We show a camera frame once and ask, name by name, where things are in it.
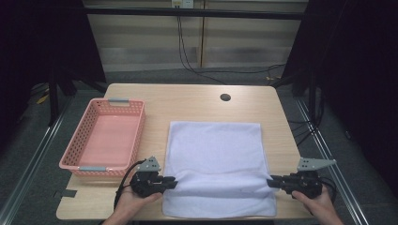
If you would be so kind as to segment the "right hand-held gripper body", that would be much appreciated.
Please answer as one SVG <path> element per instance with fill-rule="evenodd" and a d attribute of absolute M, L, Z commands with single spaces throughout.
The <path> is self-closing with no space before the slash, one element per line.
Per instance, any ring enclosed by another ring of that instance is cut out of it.
<path fill-rule="evenodd" d="M 337 187 L 335 183 L 325 177 L 318 175 L 317 171 L 335 165 L 335 159 L 319 159 L 301 157 L 297 166 L 299 192 L 305 194 L 308 198 L 314 199 L 322 192 L 322 186 L 329 186 L 332 190 L 332 198 L 335 198 Z"/>

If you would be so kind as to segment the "white towel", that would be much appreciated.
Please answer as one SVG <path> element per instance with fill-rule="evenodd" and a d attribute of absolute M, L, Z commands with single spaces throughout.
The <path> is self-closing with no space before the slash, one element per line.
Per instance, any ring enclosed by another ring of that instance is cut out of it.
<path fill-rule="evenodd" d="M 172 122 L 163 174 L 177 180 L 163 194 L 167 217 L 277 215 L 262 129 L 256 123 Z"/>

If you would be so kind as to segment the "black curtain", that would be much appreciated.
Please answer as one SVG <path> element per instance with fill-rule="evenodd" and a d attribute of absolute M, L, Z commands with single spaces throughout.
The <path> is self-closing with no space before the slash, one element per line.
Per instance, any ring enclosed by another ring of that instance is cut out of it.
<path fill-rule="evenodd" d="M 83 0 L 0 0 L 0 94 L 51 79 L 68 94 L 106 82 Z"/>
<path fill-rule="evenodd" d="M 308 0 L 283 76 L 318 85 L 398 198 L 398 0 Z"/>

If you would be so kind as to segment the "pink perforated plastic basket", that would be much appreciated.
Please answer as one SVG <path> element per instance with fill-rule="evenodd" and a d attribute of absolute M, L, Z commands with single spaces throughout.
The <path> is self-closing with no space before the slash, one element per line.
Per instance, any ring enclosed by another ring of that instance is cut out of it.
<path fill-rule="evenodd" d="M 144 123 L 142 100 L 91 99 L 59 167 L 82 176 L 123 176 L 136 161 Z"/>

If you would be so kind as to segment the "black metal stand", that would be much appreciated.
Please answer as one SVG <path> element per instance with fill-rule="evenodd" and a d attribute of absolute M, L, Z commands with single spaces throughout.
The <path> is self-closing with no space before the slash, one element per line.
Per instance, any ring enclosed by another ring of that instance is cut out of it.
<path fill-rule="evenodd" d="M 52 70 L 48 77 L 50 98 L 50 126 L 52 126 L 55 121 L 60 117 L 58 89 L 61 89 L 61 92 L 66 97 L 74 97 L 77 93 L 77 88 L 74 84 L 74 81 L 82 82 L 102 94 L 104 94 L 107 90 L 105 86 L 102 86 L 97 82 L 91 81 L 86 77 L 80 76 L 72 70 L 67 70 L 66 72 L 56 72 Z"/>

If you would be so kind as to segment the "person's right hand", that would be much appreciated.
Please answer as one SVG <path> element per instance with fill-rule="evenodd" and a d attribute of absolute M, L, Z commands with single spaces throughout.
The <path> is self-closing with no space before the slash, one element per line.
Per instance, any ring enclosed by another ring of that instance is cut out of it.
<path fill-rule="evenodd" d="M 320 218 L 322 215 L 337 216 L 329 196 L 329 191 L 325 186 L 322 187 L 321 194 L 314 199 L 310 199 L 305 194 L 296 190 L 292 192 L 292 196 L 301 202 L 316 218 Z"/>

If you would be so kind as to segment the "black horizontal bar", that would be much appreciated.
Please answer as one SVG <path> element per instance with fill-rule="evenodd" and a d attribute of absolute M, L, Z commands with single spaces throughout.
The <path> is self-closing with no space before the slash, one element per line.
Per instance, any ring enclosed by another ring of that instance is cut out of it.
<path fill-rule="evenodd" d="M 85 7 L 86 14 L 302 20 L 304 13 L 187 8 Z"/>

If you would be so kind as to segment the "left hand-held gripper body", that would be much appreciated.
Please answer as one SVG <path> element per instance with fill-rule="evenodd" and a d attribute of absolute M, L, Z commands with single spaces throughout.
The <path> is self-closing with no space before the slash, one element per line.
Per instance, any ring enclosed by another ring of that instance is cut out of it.
<path fill-rule="evenodd" d="M 163 193 L 159 162 L 155 157 L 146 159 L 140 164 L 130 180 L 130 186 L 134 193 L 141 198 L 146 198 L 154 193 Z"/>

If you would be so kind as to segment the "white wall socket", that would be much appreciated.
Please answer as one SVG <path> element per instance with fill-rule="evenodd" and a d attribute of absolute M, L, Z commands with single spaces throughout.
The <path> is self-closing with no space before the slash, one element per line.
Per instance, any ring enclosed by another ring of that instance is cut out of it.
<path fill-rule="evenodd" d="M 193 0 L 171 0 L 172 8 L 194 8 Z"/>

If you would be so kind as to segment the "person's left hand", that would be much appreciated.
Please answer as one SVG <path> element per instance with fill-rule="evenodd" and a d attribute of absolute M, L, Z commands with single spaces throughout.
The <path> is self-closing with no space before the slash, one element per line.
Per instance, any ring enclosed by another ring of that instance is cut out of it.
<path fill-rule="evenodd" d="M 133 192 L 131 187 L 125 187 L 120 195 L 113 214 L 134 217 L 144 206 L 153 203 L 162 197 L 161 193 L 154 193 L 148 197 L 141 198 Z"/>

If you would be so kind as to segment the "dark tape piece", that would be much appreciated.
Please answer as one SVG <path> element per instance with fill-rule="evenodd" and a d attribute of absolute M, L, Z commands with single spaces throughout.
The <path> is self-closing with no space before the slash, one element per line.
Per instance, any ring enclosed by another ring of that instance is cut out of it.
<path fill-rule="evenodd" d="M 57 199 L 61 199 L 63 197 L 74 198 L 76 193 L 77 193 L 76 190 L 71 190 L 71 189 L 57 190 L 54 193 L 53 197 Z"/>

